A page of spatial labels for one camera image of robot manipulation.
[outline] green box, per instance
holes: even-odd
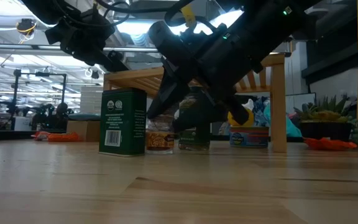
[[[102,94],[99,153],[144,154],[146,99],[144,90],[124,88]]]

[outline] green tin can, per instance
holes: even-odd
[[[190,94],[187,95],[182,102],[180,102],[180,115],[197,101],[200,94],[202,94],[202,88],[200,86],[190,87]],[[182,131],[179,138],[179,148],[191,151],[208,150],[211,140],[210,132],[211,127],[209,123]]]
[[[102,94],[99,153],[139,156],[145,150],[146,92],[136,88]]]

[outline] wooden stool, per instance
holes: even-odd
[[[259,73],[260,85],[257,85],[255,74],[249,72],[236,84],[238,93],[270,92],[271,132],[274,152],[287,151],[286,113],[285,113],[285,69],[284,54],[272,54],[262,61],[265,67]],[[271,67],[270,84],[267,85],[266,67]],[[145,90],[151,98],[157,96],[163,76],[163,68],[129,70],[104,75],[104,90],[114,88],[139,88]]]

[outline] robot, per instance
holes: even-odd
[[[189,82],[195,79],[202,84],[203,94],[172,123],[173,131],[224,121],[227,110],[238,123],[244,124],[249,115],[235,99],[233,86],[249,71],[259,73],[263,69],[260,62],[292,33],[313,36],[316,21],[304,11],[320,0],[217,0],[225,10],[236,8],[244,13],[232,26],[221,24],[217,28],[196,16],[197,21],[212,30],[211,35],[194,34],[194,27],[181,36],[172,34],[168,26],[185,23],[184,18],[172,18],[192,1],[180,0],[168,8],[131,9],[122,1],[109,5],[96,0],[107,10],[128,15],[166,12],[165,20],[156,22],[149,30],[151,41],[163,55],[165,70],[158,95],[147,112],[149,119],[182,100],[190,91]],[[114,33],[116,23],[110,24],[96,6],[80,12],[63,0],[23,0],[23,3],[43,22],[57,23],[45,32],[50,44],[60,42],[64,52],[89,65],[103,65],[110,72],[128,69],[119,53],[103,54],[105,40]]]

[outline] bottle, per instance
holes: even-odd
[[[182,100],[179,104],[179,114],[181,115],[186,111],[187,108],[191,107],[197,101],[200,94],[203,94],[202,87],[191,86],[190,94],[187,95],[185,99]],[[202,124],[180,133],[179,149],[191,151],[207,151],[209,150],[210,140],[210,124]]]
[[[154,119],[148,119],[146,124],[146,153],[157,155],[173,154],[175,135],[171,131],[173,115],[177,106],[166,110],[164,114]]]

